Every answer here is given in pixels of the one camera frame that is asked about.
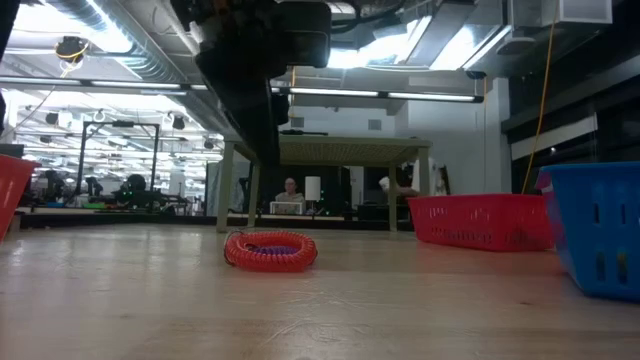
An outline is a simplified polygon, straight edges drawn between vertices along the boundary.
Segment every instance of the ceiling pipe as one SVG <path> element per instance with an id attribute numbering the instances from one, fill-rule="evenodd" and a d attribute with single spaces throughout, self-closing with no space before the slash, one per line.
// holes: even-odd
<path id="1" fill-rule="evenodd" d="M 105 31 L 108 23 L 104 17 L 96 11 L 94 6 L 104 12 L 112 21 L 116 22 L 118 29 L 127 37 L 134 48 L 133 55 L 143 55 L 143 58 L 123 58 L 118 61 L 129 68 L 144 81 L 153 82 L 186 82 L 187 77 L 162 51 L 160 46 L 151 38 L 147 31 L 131 16 L 131 14 L 118 1 L 108 0 L 49 0 L 48 4 L 55 7 L 63 14 L 78 20 L 91 29 Z M 217 104 L 217 97 L 212 104 Z M 224 133 L 224 128 L 229 129 L 222 112 L 207 105 L 196 94 L 187 94 L 181 97 L 171 97 L 172 100 L 184 105 L 194 116 L 194 119 L 209 131 Z"/>

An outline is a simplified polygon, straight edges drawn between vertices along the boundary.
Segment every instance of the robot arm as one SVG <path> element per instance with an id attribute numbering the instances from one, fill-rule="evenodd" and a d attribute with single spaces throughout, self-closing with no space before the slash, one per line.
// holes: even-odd
<path id="1" fill-rule="evenodd" d="M 266 166 L 280 160 L 278 125 L 288 122 L 286 95 L 269 80 L 287 66 L 327 66 L 331 10 L 323 2 L 171 0 L 186 30 L 202 34 L 195 62 L 231 125 Z"/>

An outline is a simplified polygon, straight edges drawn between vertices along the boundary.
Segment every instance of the white lamp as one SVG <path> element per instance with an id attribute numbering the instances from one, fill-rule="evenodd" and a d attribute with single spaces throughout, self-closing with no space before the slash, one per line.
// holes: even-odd
<path id="1" fill-rule="evenodd" d="M 306 176 L 304 178 L 304 199 L 311 201 L 313 215 L 316 214 L 315 202 L 320 200 L 320 177 Z"/>

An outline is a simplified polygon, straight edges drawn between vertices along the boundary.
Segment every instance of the table leg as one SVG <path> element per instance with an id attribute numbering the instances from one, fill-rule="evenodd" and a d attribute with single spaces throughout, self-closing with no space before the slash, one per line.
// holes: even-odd
<path id="1" fill-rule="evenodd" d="M 227 232 L 227 216 L 229 214 L 229 195 L 231 194 L 231 179 L 233 177 L 233 149 L 235 144 L 225 143 L 222 168 L 220 169 L 220 189 L 218 190 L 218 222 L 216 231 Z"/>
<path id="2" fill-rule="evenodd" d="M 251 173 L 251 192 L 249 194 L 249 222 L 248 226 L 256 226 L 256 206 L 258 205 L 258 184 L 260 182 L 260 165 L 253 164 Z"/>
<path id="3" fill-rule="evenodd" d="M 420 195 L 430 196 L 431 194 L 431 176 L 429 169 L 429 148 L 418 149 L 418 160 L 420 160 Z"/>
<path id="4" fill-rule="evenodd" d="M 398 196 L 398 179 L 396 178 L 396 167 L 389 167 L 389 231 L 398 231 L 398 204 L 396 198 Z"/>

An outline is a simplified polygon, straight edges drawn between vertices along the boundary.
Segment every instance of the desk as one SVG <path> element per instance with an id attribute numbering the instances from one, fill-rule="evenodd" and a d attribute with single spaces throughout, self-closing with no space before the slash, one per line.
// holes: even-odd
<path id="1" fill-rule="evenodd" d="M 280 162 L 283 165 L 386 167 L 391 184 L 395 184 L 396 166 L 415 158 L 421 164 L 428 164 L 430 147 L 431 142 L 418 139 L 280 135 Z M 227 231 L 234 151 L 252 162 L 249 226 L 255 225 L 260 166 L 256 155 L 240 138 L 226 137 L 218 192 L 218 232 Z M 428 166 L 420 166 L 420 189 L 429 189 Z M 392 186 L 388 194 L 389 204 L 395 204 L 396 197 L 397 191 Z M 389 208 L 389 230 L 397 231 L 396 207 Z"/>
<path id="2" fill-rule="evenodd" d="M 318 258 L 286 274 L 227 265 L 226 236 L 210 226 L 16 233 L 0 246 L 0 359 L 640 354 L 640 306 L 585 297 L 553 252 L 457 249 L 409 232 L 300 232 L 316 242 Z"/>

